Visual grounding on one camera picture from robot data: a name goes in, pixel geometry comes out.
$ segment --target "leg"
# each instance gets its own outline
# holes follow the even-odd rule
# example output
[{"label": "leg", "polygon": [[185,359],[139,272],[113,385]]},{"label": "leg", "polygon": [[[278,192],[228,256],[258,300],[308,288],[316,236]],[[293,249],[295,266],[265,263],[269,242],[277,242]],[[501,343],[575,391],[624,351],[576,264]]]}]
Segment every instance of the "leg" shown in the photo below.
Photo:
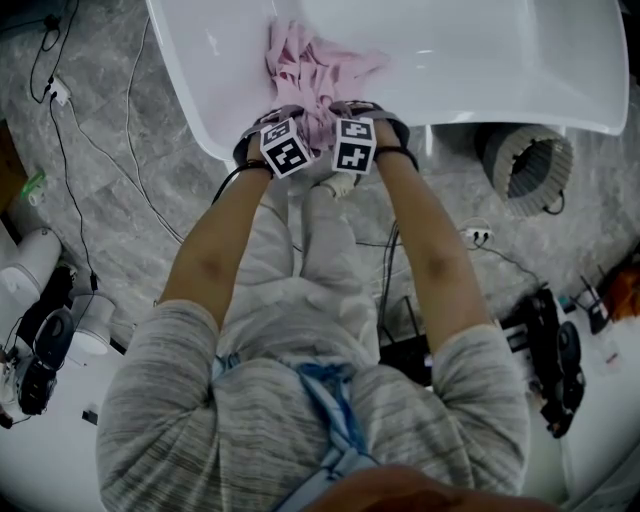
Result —
[{"label": "leg", "polygon": [[255,286],[293,274],[293,245],[287,227],[288,185],[288,180],[273,180],[260,202],[236,286]]},{"label": "leg", "polygon": [[[263,307],[264,298],[256,291],[260,285],[293,275],[293,244],[287,227],[288,184],[288,180],[273,180],[258,206],[223,331]],[[226,346],[222,342],[227,340],[220,341],[219,346]]]},{"label": "leg", "polygon": [[377,361],[375,301],[361,273],[355,236],[331,188],[321,185],[309,191],[302,207],[302,224],[301,276],[332,292],[335,300],[322,304],[322,309],[363,343]]}]

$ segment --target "white cylinder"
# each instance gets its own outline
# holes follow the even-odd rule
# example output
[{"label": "white cylinder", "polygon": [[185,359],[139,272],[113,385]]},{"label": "white cylinder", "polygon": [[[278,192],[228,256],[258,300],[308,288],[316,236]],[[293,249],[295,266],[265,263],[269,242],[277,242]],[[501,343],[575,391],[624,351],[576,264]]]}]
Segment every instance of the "white cylinder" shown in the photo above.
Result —
[{"label": "white cylinder", "polygon": [[100,295],[79,295],[71,306],[76,323],[73,345],[94,355],[106,354],[111,335],[109,322],[116,306]]},{"label": "white cylinder", "polygon": [[0,280],[18,302],[31,307],[40,299],[61,252],[60,240],[53,231],[33,231],[18,245],[17,256],[0,271]]}]

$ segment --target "sweater sleeve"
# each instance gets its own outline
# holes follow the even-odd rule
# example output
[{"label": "sweater sleeve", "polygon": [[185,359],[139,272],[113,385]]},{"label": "sweater sleeve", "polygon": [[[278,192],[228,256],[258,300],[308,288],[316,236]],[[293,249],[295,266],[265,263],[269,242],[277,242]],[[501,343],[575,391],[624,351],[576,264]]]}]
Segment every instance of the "sweater sleeve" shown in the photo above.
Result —
[{"label": "sweater sleeve", "polygon": [[136,329],[98,424],[107,510],[197,507],[216,458],[210,382],[217,340],[211,315],[188,301],[161,304]]},{"label": "sweater sleeve", "polygon": [[476,488],[520,491],[529,449],[525,384],[502,332],[460,333],[436,354],[433,388],[457,426]]}]

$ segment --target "light gray pants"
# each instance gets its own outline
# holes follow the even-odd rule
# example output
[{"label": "light gray pants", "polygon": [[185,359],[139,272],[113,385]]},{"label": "light gray pants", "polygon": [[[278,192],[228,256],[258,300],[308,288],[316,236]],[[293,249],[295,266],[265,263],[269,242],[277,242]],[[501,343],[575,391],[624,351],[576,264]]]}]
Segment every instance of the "light gray pants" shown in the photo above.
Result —
[{"label": "light gray pants", "polygon": [[294,276],[288,183],[272,181],[258,206],[223,336],[233,338],[236,327],[254,320],[259,323],[261,312],[269,306],[282,304],[286,312],[304,302],[333,319],[378,361],[376,305],[340,201],[327,187],[307,193],[302,207],[303,263],[300,276]]}]

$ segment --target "white cable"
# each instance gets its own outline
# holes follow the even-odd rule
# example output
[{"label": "white cable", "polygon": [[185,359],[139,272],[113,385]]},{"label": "white cable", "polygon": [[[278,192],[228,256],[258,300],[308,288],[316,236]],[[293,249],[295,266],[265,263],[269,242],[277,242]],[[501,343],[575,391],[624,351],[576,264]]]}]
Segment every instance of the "white cable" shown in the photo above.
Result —
[{"label": "white cable", "polygon": [[98,147],[96,145],[95,142],[93,142],[93,140],[91,140],[91,138],[87,135],[87,133],[80,127],[80,123],[78,122],[78,117],[76,115],[76,109],[73,106],[73,102],[71,101],[71,99],[69,99],[69,105],[71,106],[71,114],[73,116],[73,121],[75,122],[76,128],[78,129],[78,131],[82,134],[82,136],[84,137],[84,139],[89,143],[89,145],[95,149],[98,153],[100,153],[101,155],[105,156],[109,162],[111,162],[111,165],[113,165],[113,167],[115,167],[117,169],[117,171],[133,186],[133,188],[136,189],[136,192],[138,192],[138,194],[140,194],[142,196],[142,199],[144,199],[145,203],[147,203],[147,206],[149,206],[149,208],[151,208],[151,210],[155,213],[156,218],[158,219],[158,221],[160,222],[160,225],[167,231],[167,233],[169,233],[169,235],[171,236],[171,238],[173,238],[176,242],[178,243],[182,243],[182,238],[177,236],[177,234],[175,233],[175,231],[171,228],[171,226],[169,226],[168,222],[165,220],[165,218],[155,209],[155,207],[150,203],[150,201],[148,201],[147,197],[145,197],[144,193],[140,190],[140,188],[138,187],[138,185],[136,184],[135,181],[133,181],[133,179],[131,178],[131,176],[129,176],[129,174],[127,174],[127,172],[120,166],[120,164],[118,164],[112,157],[111,155],[109,155],[109,153],[107,153],[105,150],[103,150],[102,148]]},{"label": "white cable", "polygon": [[184,238],[181,237],[175,229],[173,229],[171,227],[171,225],[167,222],[167,220],[162,216],[162,214],[160,214],[160,212],[158,212],[158,210],[156,210],[156,208],[153,206],[153,204],[151,203],[151,200],[149,199],[149,196],[146,192],[146,190],[144,189],[144,186],[142,185],[142,180],[140,178],[140,166],[138,164],[138,160],[135,156],[135,153],[133,151],[133,146],[131,144],[131,135],[129,133],[129,96],[131,93],[131,85],[133,83],[133,77],[135,74],[135,70],[136,67],[138,65],[138,61],[140,60],[140,56],[142,55],[142,50],[144,48],[144,40],[147,34],[147,30],[149,28],[149,21],[150,19],[147,18],[147,21],[145,23],[145,27],[144,27],[144,31],[142,34],[142,42],[140,45],[140,50],[138,51],[138,55],[136,56],[135,62],[133,64],[133,69],[131,70],[131,78],[129,79],[129,85],[127,87],[127,119],[126,119],[126,133],[127,133],[127,142],[129,145],[129,152],[131,154],[131,158],[135,164],[136,167],[136,174],[138,177],[138,182],[139,182],[139,186],[138,184],[136,184],[136,182],[129,176],[129,174],[111,157],[111,155],[109,155],[106,151],[104,151],[102,148],[98,147],[92,140],[91,138],[82,130],[82,128],[80,127],[80,123],[78,122],[78,117],[76,115],[76,110],[75,107],[73,106],[73,102],[71,101],[71,99],[69,99],[69,104],[71,105],[71,113],[73,114],[73,120],[76,124],[76,128],[78,129],[78,131],[83,135],[83,137],[85,138],[85,140],[91,145],[91,147],[93,147],[96,151],[98,151],[101,155],[105,156],[109,162],[111,162],[111,164],[118,170],[118,172],[131,184],[133,185],[133,187],[136,189],[136,191],[138,192],[138,194],[140,194],[142,196],[142,198],[144,199],[145,203],[147,203],[147,206],[149,206],[149,208],[151,208],[151,210],[153,211],[153,213],[155,214],[156,218],[158,219],[158,222],[160,223],[160,225],[164,228],[164,230],[169,234],[169,236],[171,236],[171,238],[173,238],[174,241],[176,241],[178,244],[182,244],[184,242]]},{"label": "white cable", "polygon": [[131,97],[131,87],[133,85],[133,77],[136,74],[136,68],[138,67],[138,62],[140,61],[140,57],[142,56],[142,51],[144,50],[144,40],[147,37],[147,30],[149,30],[149,23],[151,21],[151,18],[147,17],[147,21],[144,24],[144,30],[142,31],[142,39],[140,41],[140,49],[138,50],[138,54],[136,55],[136,59],[133,62],[133,69],[131,70],[131,77],[129,78],[129,85],[127,86],[127,95],[126,95],[126,103],[127,103],[127,119],[126,119],[126,124],[125,124],[125,131],[127,133],[127,143],[129,144],[129,152],[131,153],[131,158],[133,159],[133,163],[136,167],[136,176],[138,178],[138,185],[140,185],[140,192],[142,193],[143,197],[145,198],[145,200],[147,201],[147,204],[154,210],[154,212],[156,213],[156,216],[158,217],[158,220],[160,221],[161,224],[163,224],[163,226],[165,227],[165,229],[167,231],[169,231],[172,236],[174,237],[174,239],[178,242],[178,243],[183,243],[184,242],[184,238],[182,238],[170,225],[169,223],[155,210],[155,208],[153,208],[153,206],[151,205],[151,200],[149,199],[149,195],[147,194],[147,191],[144,188],[144,185],[142,184],[142,179],[140,177],[140,165],[138,164],[138,159],[136,158],[136,154],[133,151],[133,144],[131,142],[131,133],[129,132],[129,120],[130,120],[130,108],[129,108],[129,103],[130,103],[130,97]]}]

